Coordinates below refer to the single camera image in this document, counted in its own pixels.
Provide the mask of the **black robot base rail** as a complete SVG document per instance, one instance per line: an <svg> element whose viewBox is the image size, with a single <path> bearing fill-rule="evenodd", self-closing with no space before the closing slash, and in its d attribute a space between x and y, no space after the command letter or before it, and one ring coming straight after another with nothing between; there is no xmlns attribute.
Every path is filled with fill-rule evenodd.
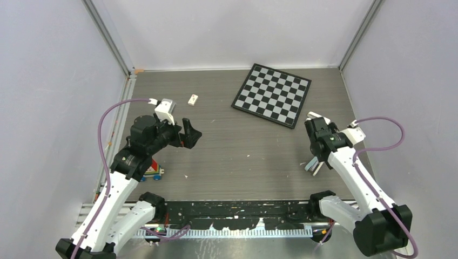
<svg viewBox="0 0 458 259"><path fill-rule="evenodd" d="M330 219L313 216L307 200L167 201L150 224L172 229L189 225L192 230L252 230L260 224L266 230L295 230L329 226Z"/></svg>

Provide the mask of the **light blue white stapler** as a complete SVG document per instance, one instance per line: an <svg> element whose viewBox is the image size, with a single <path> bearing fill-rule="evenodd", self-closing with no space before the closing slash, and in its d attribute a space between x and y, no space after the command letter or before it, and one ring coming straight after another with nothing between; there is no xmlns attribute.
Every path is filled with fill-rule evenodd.
<svg viewBox="0 0 458 259"><path fill-rule="evenodd" d="M324 162L320 162L315 156L309 163L306 164L305 171L311 173L312 176L316 176L323 164Z"/></svg>

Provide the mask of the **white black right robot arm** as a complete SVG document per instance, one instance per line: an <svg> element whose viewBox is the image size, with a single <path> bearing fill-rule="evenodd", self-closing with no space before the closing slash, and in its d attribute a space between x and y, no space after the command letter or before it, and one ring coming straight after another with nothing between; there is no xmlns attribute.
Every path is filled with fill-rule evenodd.
<svg viewBox="0 0 458 259"><path fill-rule="evenodd" d="M369 174L359 159L361 151L354 146L366 135L359 127L360 120L354 120L347 128L339 130L330 119L309 112L305 128L314 159L312 165L326 164L335 170L351 191L357 207L342 201L330 190L312 194L307 211L314 221L330 219L352 233L354 242L362 254L374 256L391 252L409 244L415 258L418 248L410 227L413 214L407 205L397 205Z"/></svg>

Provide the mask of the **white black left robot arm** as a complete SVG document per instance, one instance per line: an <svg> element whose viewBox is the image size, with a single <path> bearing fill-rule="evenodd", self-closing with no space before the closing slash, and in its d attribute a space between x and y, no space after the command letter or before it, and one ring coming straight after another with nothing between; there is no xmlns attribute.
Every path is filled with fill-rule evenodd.
<svg viewBox="0 0 458 259"><path fill-rule="evenodd" d="M187 118L183 125L142 115L134 120L127 144L115 155L109 177L88 216L72 235L56 245L61 258L116 258L122 247L148 222L160 223L166 215L163 197L146 192L119 221L124 203L151 167L153 156L167 146L191 149L202 133Z"/></svg>

